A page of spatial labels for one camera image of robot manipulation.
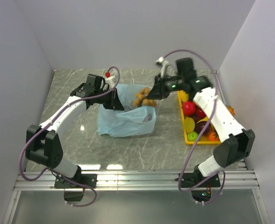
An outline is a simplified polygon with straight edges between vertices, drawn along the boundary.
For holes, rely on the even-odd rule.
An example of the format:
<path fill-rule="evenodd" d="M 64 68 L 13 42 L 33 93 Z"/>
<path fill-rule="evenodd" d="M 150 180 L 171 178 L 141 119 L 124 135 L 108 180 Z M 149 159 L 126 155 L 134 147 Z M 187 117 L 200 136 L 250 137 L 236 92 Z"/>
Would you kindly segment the fake brown longan bunch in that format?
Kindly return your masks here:
<path fill-rule="evenodd" d="M 148 99 L 147 96 L 150 93 L 150 88 L 145 87 L 142 90 L 140 90 L 135 95 L 135 100 L 133 101 L 132 105 L 134 107 L 142 107 L 142 106 L 150 106 L 150 107 L 156 107 L 157 103 L 153 99 Z"/>

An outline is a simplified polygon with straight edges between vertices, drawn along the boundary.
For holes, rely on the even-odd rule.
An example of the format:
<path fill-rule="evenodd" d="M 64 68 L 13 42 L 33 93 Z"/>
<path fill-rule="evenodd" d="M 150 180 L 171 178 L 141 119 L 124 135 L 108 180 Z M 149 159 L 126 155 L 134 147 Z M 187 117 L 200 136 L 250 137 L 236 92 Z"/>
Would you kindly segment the light blue plastic bag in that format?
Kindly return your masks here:
<path fill-rule="evenodd" d="M 150 106 L 134 107 L 135 95 L 143 85 L 118 84 L 117 94 L 124 111 L 114 111 L 99 106 L 97 132 L 111 137 L 128 137 L 149 134 L 154 131 L 156 108 Z"/>

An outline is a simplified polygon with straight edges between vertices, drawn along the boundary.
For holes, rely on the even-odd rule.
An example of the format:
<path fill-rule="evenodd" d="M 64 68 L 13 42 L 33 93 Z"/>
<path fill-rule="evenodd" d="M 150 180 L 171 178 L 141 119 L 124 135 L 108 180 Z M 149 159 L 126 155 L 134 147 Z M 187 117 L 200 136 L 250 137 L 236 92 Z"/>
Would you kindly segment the fake red apple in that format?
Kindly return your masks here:
<path fill-rule="evenodd" d="M 196 106 L 192 101 L 186 101 L 182 104 L 182 111 L 185 116 L 191 116 L 196 111 Z"/>

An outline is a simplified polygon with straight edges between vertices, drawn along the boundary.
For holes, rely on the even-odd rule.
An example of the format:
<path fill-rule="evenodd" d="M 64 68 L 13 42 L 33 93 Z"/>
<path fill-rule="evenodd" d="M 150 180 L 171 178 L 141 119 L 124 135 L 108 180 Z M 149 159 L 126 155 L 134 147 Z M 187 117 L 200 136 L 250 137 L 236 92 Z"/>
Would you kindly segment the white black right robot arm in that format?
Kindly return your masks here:
<path fill-rule="evenodd" d="M 176 61 L 177 74 L 174 76 L 167 74 L 169 62 L 165 58 L 160 57 L 156 64 L 161 67 L 161 71 L 155 76 L 154 86 L 147 98 L 161 100 L 173 91 L 184 91 L 206 114 L 208 122 L 218 134 L 220 144 L 213 150 L 213 155 L 197 165 L 190 178 L 182 174 L 179 176 L 180 181 L 187 181 L 192 186 L 205 186 L 210 176 L 249 156 L 255 134 L 233 117 L 208 77 L 197 75 L 190 57 Z"/>

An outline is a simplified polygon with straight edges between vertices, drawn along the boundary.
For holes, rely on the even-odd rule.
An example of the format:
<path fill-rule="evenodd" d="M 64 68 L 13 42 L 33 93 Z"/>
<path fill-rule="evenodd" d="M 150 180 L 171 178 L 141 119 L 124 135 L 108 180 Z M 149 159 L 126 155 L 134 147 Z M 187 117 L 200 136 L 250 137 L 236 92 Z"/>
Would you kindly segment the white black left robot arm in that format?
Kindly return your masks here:
<path fill-rule="evenodd" d="M 117 84 L 120 76 L 106 77 L 89 74 L 86 82 L 75 88 L 63 106 L 48 120 L 27 129 L 26 145 L 21 158 L 27 158 L 56 173 L 73 188 L 83 182 L 82 169 L 63 155 L 61 137 L 68 126 L 93 104 L 103 105 L 109 110 L 122 111 Z"/>

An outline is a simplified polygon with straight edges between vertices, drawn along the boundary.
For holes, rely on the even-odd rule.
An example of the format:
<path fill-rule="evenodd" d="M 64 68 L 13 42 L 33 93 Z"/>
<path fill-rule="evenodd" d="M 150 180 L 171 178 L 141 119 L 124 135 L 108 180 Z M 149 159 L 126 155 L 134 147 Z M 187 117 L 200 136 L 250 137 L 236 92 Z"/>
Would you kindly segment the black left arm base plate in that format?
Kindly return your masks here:
<path fill-rule="evenodd" d="M 57 176 L 54 184 L 55 189 L 73 189 L 86 185 L 91 188 L 96 187 L 97 174 L 81 174 L 77 178 L 67 178 Z"/>

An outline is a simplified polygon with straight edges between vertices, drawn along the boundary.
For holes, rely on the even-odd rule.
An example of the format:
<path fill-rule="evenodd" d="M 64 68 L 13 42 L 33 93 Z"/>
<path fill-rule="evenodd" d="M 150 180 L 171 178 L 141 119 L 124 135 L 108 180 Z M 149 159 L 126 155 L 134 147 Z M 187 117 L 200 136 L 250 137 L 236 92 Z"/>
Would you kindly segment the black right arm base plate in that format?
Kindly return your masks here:
<path fill-rule="evenodd" d="M 191 188 L 204 179 L 205 179 L 205 177 L 196 176 L 196 174 L 194 174 L 194 173 L 184 173 L 182 180 L 181 180 L 180 187 L 181 188 Z M 216 174 L 213 177 L 211 177 L 210 179 L 203 182 L 201 185 L 199 185 L 198 188 L 206 188 L 206 187 L 216 188 L 216 187 L 220 187 L 220 186 L 221 186 L 220 178 L 219 178 L 219 175 Z"/>

